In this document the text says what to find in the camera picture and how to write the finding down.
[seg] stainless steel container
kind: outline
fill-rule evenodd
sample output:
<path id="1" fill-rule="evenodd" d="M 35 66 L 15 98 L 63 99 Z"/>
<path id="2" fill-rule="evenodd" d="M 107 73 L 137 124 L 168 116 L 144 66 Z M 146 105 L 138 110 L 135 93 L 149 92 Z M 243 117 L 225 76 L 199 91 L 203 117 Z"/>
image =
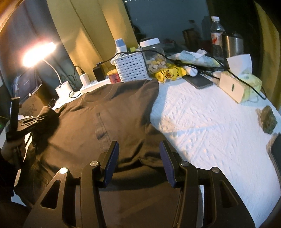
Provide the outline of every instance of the stainless steel container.
<path id="1" fill-rule="evenodd" d="M 227 58 L 244 54 L 244 41 L 239 34 L 222 34 L 222 41 L 224 64 L 228 68 Z"/>

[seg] white charger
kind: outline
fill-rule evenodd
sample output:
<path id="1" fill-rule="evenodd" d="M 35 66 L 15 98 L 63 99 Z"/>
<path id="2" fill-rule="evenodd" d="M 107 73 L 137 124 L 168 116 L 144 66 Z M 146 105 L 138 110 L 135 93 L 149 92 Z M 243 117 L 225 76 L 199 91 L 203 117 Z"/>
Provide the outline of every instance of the white charger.
<path id="1" fill-rule="evenodd" d="M 85 86 L 85 87 L 87 87 L 91 83 L 87 73 L 80 75 L 79 78 L 80 78 L 83 86 Z"/>

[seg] tissue box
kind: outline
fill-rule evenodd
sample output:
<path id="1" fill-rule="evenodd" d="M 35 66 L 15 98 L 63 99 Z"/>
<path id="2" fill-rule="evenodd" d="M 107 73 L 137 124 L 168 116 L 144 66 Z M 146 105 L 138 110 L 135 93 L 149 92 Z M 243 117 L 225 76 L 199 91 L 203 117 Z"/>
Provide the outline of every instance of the tissue box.
<path id="1" fill-rule="evenodd" d="M 239 75 L 239 78 L 254 87 L 256 91 L 260 92 L 262 81 L 259 78 L 252 74 L 242 74 Z M 240 82 L 227 71 L 221 73 L 219 86 L 237 103 L 242 103 L 257 96 L 255 91 Z"/>

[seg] white plastic basket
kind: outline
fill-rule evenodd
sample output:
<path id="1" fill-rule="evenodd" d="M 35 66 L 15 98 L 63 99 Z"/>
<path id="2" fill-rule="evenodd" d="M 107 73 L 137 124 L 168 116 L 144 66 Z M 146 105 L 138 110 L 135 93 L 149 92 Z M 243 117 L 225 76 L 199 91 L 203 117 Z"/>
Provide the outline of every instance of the white plastic basket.
<path id="1" fill-rule="evenodd" d="M 150 80 L 141 53 L 133 53 L 114 60 L 122 82 Z"/>

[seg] black sleeve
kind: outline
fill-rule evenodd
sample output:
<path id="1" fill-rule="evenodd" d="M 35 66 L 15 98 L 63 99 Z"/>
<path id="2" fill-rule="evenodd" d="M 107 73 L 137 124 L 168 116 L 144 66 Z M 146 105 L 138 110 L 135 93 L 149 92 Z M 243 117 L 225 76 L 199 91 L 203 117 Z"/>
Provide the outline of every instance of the black sleeve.
<path id="1" fill-rule="evenodd" d="M 0 149 L 0 201 L 11 201 L 14 196 L 14 184 L 17 171 L 13 165 L 5 161 Z"/>
<path id="2" fill-rule="evenodd" d="M 12 202 L 17 171 L 4 160 L 0 148 L 0 227 L 22 228 L 29 214 L 27 207 Z"/>

